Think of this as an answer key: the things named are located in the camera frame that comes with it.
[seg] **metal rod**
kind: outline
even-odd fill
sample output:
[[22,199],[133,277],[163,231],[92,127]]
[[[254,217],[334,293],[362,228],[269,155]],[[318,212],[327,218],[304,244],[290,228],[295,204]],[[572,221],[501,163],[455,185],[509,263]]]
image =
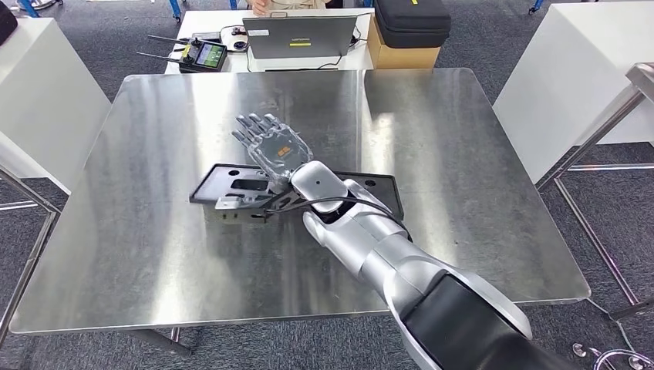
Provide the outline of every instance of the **metal rod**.
[[566,159],[545,181],[538,186],[538,191],[542,191],[548,187],[554,179],[558,179],[570,166],[577,163],[577,161],[586,154],[599,140],[601,140],[607,133],[609,133],[615,126],[620,123],[631,111],[636,108],[645,96],[637,90],[633,85],[629,85],[625,90],[622,90],[618,96],[611,102],[611,105],[619,103],[623,100],[625,102],[620,104],[615,112],[579,147],[577,150]]
[[31,200],[25,200],[22,202],[11,202],[11,203],[0,204],[0,211],[19,210],[21,208],[30,208],[30,207],[37,207],[37,206],[38,204],[32,202]]
[[140,55],[140,56],[148,56],[150,58],[165,60],[166,62],[173,62],[173,63],[179,63],[180,62],[178,59],[168,58],[167,56],[147,54],[145,52],[137,52],[137,54]]
[[617,311],[611,311],[608,313],[608,316],[613,321],[618,321],[621,318],[627,318],[638,314],[639,312],[644,312],[654,308],[654,298],[650,298],[647,301],[643,301],[637,304],[634,304],[631,307],[623,308]]
[[129,335],[133,335],[136,338],[139,338],[142,341],[146,341],[154,346],[162,348],[166,351],[176,352],[177,354],[183,356],[190,356],[191,354],[189,348],[184,347],[183,345],[177,343],[176,341],[170,340],[170,338],[164,337],[163,335],[157,333],[154,330],[137,329],[137,330],[130,330],[127,333]]
[[27,263],[22,270],[19,282],[14,288],[12,297],[9,298],[9,304],[5,309],[5,313],[2,315],[2,318],[0,318],[0,348],[2,348],[2,343],[4,343],[5,338],[7,337],[9,322],[12,320],[14,312],[19,305],[23,293],[25,293],[27,283],[29,283],[29,279],[32,277],[32,274],[36,268],[36,263],[41,257],[41,253],[43,253],[43,250],[45,249],[46,239],[48,238],[48,235],[54,226],[56,217],[57,213],[54,212],[48,213],[46,216],[46,220],[43,222],[43,226],[41,226],[39,235],[36,237],[36,242],[32,248],[32,253],[30,253]]
[[616,170],[654,170],[654,163],[628,164],[581,164],[570,166],[568,171],[616,171]]
[[625,294],[627,299],[629,300],[629,303],[631,305],[639,303],[638,298],[635,296],[633,293],[631,287],[629,287],[629,284],[627,284],[627,281],[625,278],[622,276],[622,273],[618,269],[618,266],[615,264],[613,259],[611,258],[611,255],[608,254],[608,251],[606,248],[604,248],[604,245],[602,245],[602,242],[599,241],[599,238],[597,237],[597,234],[593,231],[591,225],[588,223],[586,220],[586,217],[584,217],[584,214],[582,213],[582,210],[579,209],[575,201],[572,199],[572,195],[568,192],[568,189],[565,188],[565,185],[561,181],[561,179],[554,178],[554,182],[556,184],[556,187],[558,188],[558,191],[561,192],[561,195],[565,199],[565,201],[568,203],[568,206],[572,209],[572,212],[575,214],[575,217],[577,217],[577,221],[579,224],[581,224],[582,228],[584,229],[586,235],[588,235],[588,239],[590,239],[591,244],[595,247],[597,252],[599,253],[600,257],[602,257],[602,260],[604,260],[604,263],[608,267],[608,269],[611,271],[611,274],[615,278],[615,280],[618,282],[618,285],[620,286],[620,289],[622,289],[622,292]]
[[168,42],[174,42],[176,44],[181,44],[181,45],[188,45],[187,41],[184,40],[178,40],[178,39],[171,39],[169,37],[162,37],[162,36],[156,36],[156,35],[148,35],[148,39],[152,40],[159,40],[159,41],[168,41]]
[[61,213],[61,210],[59,208],[52,205],[52,203],[47,201],[46,198],[41,197],[39,193],[36,193],[31,187],[25,185],[25,183],[23,183],[18,177],[16,177],[13,173],[9,172],[9,170],[4,168],[2,165],[0,165],[0,178],[7,181],[9,185],[12,185],[16,190],[23,193],[26,197],[28,197],[31,201],[38,204],[39,206],[45,208],[50,212],[56,212],[58,214]]
[[173,330],[170,331],[170,340],[175,341],[177,343],[180,342],[180,329],[179,328],[173,328]]

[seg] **label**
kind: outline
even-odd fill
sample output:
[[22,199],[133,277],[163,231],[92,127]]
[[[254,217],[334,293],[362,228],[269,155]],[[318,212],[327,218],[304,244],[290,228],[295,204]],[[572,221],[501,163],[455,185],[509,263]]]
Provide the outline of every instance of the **label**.
[[270,32],[267,29],[249,29],[248,36],[268,36]]

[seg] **stainless steel table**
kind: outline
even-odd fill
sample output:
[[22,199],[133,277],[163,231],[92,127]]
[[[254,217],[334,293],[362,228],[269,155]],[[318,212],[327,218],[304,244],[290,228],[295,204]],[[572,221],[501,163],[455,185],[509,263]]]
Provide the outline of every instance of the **stainless steel table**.
[[589,296],[469,69],[131,76],[11,330],[384,312],[300,217],[226,225],[188,202],[214,163],[250,163],[230,135],[249,112],[281,117],[334,170],[394,175],[416,243],[513,301]]

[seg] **cable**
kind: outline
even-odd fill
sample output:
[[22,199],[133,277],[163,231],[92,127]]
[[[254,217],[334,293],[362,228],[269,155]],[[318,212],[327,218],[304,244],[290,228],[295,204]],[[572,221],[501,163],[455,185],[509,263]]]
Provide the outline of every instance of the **cable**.
[[[596,304],[591,298],[586,298],[586,301],[590,302],[593,306],[595,306],[598,310],[600,310],[604,315],[609,316],[608,311],[606,311],[604,308],[602,308],[602,306],[600,306],[599,304]],[[611,320],[611,321],[615,322],[615,324],[618,325],[618,329],[620,330],[620,334],[622,334],[622,339],[625,340],[625,343],[627,344],[627,347],[629,347],[630,350],[635,352],[635,349],[633,348],[632,343],[630,342],[629,338],[627,337],[627,333],[626,333],[625,329],[622,327],[622,324],[620,324],[620,321],[615,321],[615,320]]]
[[337,60],[336,63],[325,63],[325,64],[323,64],[322,66],[319,66],[319,67],[316,68],[316,69],[321,69],[322,67],[326,67],[326,66],[335,66],[335,67],[338,67],[338,66],[339,66],[339,63],[341,62],[341,59],[343,59],[343,55],[339,56],[339,60]]
[[409,232],[409,229],[407,229],[406,226],[404,226],[402,221],[400,221],[397,217],[395,217],[393,212],[391,212],[384,206],[380,206],[377,203],[373,203],[365,199],[351,198],[351,197],[327,197],[321,199],[307,200],[305,202],[294,204],[288,208],[282,208],[280,210],[264,210],[264,214],[283,214],[285,212],[289,212],[290,210],[297,210],[299,208],[307,207],[316,203],[336,202],[336,201],[361,203],[361,204],[365,204],[368,207],[375,208],[380,212],[383,212],[386,217],[388,217],[390,220],[398,224],[401,228],[403,228],[406,231],[406,239],[408,239],[410,242],[413,243],[413,238],[411,237],[411,233]]

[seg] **gray carpet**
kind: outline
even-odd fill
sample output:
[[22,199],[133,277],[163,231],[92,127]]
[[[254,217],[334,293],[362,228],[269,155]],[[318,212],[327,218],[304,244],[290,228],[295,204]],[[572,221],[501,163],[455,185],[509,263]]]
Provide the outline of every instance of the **gray carpet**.
[[[542,20],[548,3],[534,16],[525,0],[445,0],[453,16],[453,30],[437,66],[469,67],[477,74],[491,101],[511,74],[515,63]],[[226,0],[189,0],[188,8],[225,9]],[[163,72],[164,64],[134,55],[137,50],[165,55],[169,46],[146,41],[146,34],[173,37],[178,25],[166,1],[84,2],[66,0],[43,15],[57,18],[98,83],[112,99],[125,76]],[[602,146],[587,163],[654,162],[646,143]],[[600,238],[615,255],[634,290],[654,296],[652,262],[654,227],[652,203],[654,172],[570,173],[565,183],[587,213]],[[45,180],[31,184],[57,204],[61,194]],[[0,182],[0,203],[20,196]],[[571,248],[593,290],[593,299],[611,308],[627,300],[602,264],[565,202],[552,187],[543,200]],[[0,214],[0,308],[3,308],[32,248],[43,214],[36,209]],[[576,358],[575,341],[601,351],[624,348],[617,327],[587,301],[578,304],[524,308],[535,341],[570,358],[584,368],[591,359]],[[654,356],[654,314],[623,322],[633,345]],[[8,369],[196,369],[196,368],[370,368],[415,369],[402,348],[397,330],[387,316],[280,321],[247,325],[188,328],[182,342],[194,349],[190,358],[171,355],[122,333],[87,333],[23,337],[10,335],[0,349],[0,368]],[[625,362],[614,362],[626,368]]]

